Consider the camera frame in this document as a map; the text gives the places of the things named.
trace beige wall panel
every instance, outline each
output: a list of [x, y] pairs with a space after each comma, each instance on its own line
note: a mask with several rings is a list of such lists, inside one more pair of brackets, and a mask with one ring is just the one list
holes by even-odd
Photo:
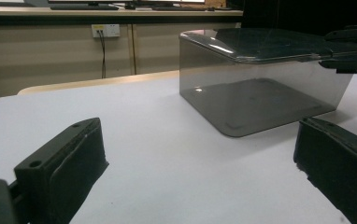
[[[131, 75], [127, 25], [105, 43], [107, 77]], [[0, 97], [31, 86], [101, 78], [102, 60], [90, 25], [0, 26]]]
[[235, 28], [236, 23], [138, 24], [136, 29], [136, 73], [179, 69], [179, 34], [190, 30]]

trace computer screen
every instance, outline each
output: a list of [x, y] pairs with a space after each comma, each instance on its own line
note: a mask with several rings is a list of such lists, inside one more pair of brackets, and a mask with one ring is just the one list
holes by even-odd
[[138, 6], [170, 6], [173, 4], [197, 4], [203, 5], [205, 0], [137, 0], [136, 5]]
[[50, 4], [87, 4], [89, 6], [97, 6], [99, 4], [133, 2], [133, 0], [48, 0], [48, 2]]

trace screw hole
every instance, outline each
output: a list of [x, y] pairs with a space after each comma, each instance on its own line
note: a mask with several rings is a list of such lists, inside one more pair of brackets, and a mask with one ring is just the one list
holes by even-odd
[[33, 161], [32, 163], [30, 163], [30, 167], [35, 168], [39, 166], [41, 163], [42, 163], [41, 161]]

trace transparent plastic box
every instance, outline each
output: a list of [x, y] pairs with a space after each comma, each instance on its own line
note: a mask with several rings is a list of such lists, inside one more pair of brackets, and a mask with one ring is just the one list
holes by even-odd
[[320, 61], [357, 60], [357, 44], [279, 29], [188, 31], [179, 41], [181, 96], [232, 137], [336, 110], [352, 74]]

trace container lid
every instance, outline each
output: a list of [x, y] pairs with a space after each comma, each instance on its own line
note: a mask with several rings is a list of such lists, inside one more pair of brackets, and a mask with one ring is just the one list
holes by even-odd
[[238, 63], [315, 61], [357, 58], [357, 44], [330, 42], [319, 35], [266, 28], [196, 30], [181, 33], [190, 41]]

